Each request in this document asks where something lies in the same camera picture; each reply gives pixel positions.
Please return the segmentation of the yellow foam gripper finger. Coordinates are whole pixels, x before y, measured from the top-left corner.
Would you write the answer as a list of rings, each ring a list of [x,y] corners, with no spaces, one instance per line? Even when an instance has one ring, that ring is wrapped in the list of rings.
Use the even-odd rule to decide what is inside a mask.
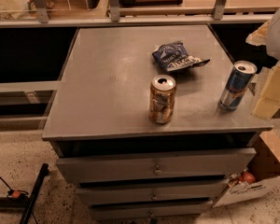
[[[280,61],[269,69],[263,67],[256,87],[257,101],[252,115],[260,119],[270,119],[280,109]]]

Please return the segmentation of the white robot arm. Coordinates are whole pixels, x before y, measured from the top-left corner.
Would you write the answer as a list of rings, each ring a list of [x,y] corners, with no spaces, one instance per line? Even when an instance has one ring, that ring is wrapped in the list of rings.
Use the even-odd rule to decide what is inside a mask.
[[[268,72],[252,112],[255,117],[270,119],[280,108],[280,8],[245,42],[253,46],[265,45],[267,54],[277,60],[277,64]]]

